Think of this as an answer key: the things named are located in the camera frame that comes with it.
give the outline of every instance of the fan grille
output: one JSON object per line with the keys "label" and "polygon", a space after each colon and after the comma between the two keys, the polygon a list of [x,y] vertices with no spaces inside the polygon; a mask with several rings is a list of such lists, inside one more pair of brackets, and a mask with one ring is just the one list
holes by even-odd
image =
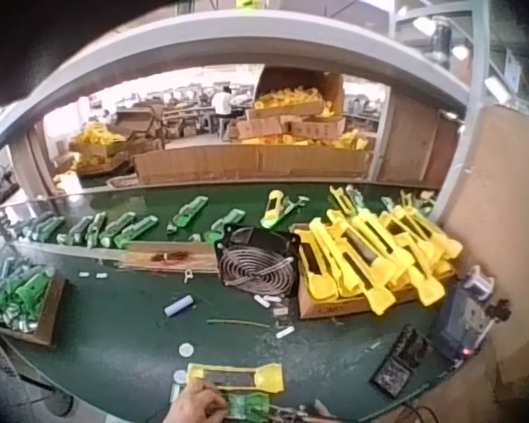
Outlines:
{"label": "fan grille", "polygon": [[0,347],[0,421],[34,421],[26,385],[19,379],[10,359]]}
{"label": "fan grille", "polygon": [[218,266],[226,286],[259,295],[282,295],[294,284],[293,261],[272,251],[234,245],[223,249]]}

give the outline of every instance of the finger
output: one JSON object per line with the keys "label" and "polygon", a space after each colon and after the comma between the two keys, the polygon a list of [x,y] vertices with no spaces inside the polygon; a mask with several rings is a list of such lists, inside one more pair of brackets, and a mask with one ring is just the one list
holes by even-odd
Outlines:
{"label": "finger", "polygon": [[221,396],[219,392],[214,390],[203,390],[196,394],[196,399],[200,401],[206,409],[208,405],[214,405],[217,408],[227,408],[227,401]]}
{"label": "finger", "polygon": [[207,390],[215,390],[216,392],[219,392],[218,387],[213,384],[213,382],[207,381],[206,379],[200,379],[202,383],[204,384],[204,388]]}
{"label": "finger", "polygon": [[219,410],[208,417],[206,423],[221,423],[227,416],[227,410]]}
{"label": "finger", "polygon": [[184,394],[197,394],[198,392],[202,392],[204,390],[204,380],[202,379],[192,379],[188,384],[186,385],[186,388],[184,389]]}

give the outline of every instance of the window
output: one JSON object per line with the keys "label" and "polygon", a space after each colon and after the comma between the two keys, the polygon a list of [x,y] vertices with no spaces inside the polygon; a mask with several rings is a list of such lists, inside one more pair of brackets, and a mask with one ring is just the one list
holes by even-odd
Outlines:
{"label": "window", "polygon": [[178,0],[176,5],[177,15],[188,15],[194,12],[194,0]]}

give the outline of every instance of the black device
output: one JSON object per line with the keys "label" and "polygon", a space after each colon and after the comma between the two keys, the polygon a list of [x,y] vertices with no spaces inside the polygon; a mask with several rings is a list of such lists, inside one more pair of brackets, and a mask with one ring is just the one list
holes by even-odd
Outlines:
{"label": "black device", "polygon": [[300,236],[260,227],[228,224],[214,243],[220,278],[248,293],[286,295],[298,292]]}
{"label": "black device", "polygon": [[405,326],[370,382],[385,394],[397,397],[430,351],[428,340],[413,326]]}
{"label": "black device", "polygon": [[431,330],[431,343],[451,361],[470,358],[488,320],[477,295],[458,282],[452,286],[439,309]]}

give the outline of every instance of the human hand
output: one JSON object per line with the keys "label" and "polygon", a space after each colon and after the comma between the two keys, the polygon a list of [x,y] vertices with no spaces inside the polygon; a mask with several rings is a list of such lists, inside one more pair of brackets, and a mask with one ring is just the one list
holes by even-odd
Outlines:
{"label": "human hand", "polygon": [[170,406],[163,423],[221,423],[227,402],[215,385],[194,379]]}

